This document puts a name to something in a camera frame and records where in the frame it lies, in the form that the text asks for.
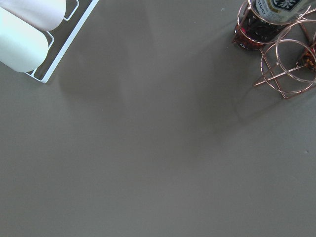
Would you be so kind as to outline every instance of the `bottle label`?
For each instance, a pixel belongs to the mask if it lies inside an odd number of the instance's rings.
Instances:
[[[266,20],[286,22],[296,18],[306,0],[256,0],[257,12]]]
[[[291,11],[299,2],[300,0],[273,0],[272,5],[276,9]]]

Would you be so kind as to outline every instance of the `wine bottle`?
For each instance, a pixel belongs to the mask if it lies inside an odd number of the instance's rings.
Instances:
[[[288,24],[300,18],[313,2],[315,0],[252,1],[251,10],[235,28],[234,42],[247,50],[262,48]]]
[[[316,72],[316,61],[314,56],[316,55],[316,35],[314,35],[313,43],[310,45],[310,52],[305,49],[302,61],[303,64],[313,72]]]

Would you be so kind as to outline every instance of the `bottle base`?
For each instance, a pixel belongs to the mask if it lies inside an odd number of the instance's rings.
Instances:
[[[248,39],[241,31],[242,31],[242,28],[239,29],[239,26],[236,25],[235,31],[234,31],[235,36],[234,36],[233,43],[236,43],[239,47],[248,51],[257,51],[265,46],[262,43],[256,43]]]
[[[316,72],[316,62],[310,52],[306,52],[302,58],[304,65],[311,71]]]

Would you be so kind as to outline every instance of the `gray countertop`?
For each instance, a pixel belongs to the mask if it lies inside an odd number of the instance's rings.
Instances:
[[[100,0],[48,84],[1,64],[1,237],[315,237],[316,91],[254,88],[236,0]]]

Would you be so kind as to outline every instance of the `white roll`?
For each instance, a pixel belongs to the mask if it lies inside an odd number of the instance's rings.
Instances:
[[[0,7],[40,30],[51,31],[65,17],[66,0],[0,0]]]
[[[0,7],[0,61],[17,72],[43,63],[48,52],[45,35]]]

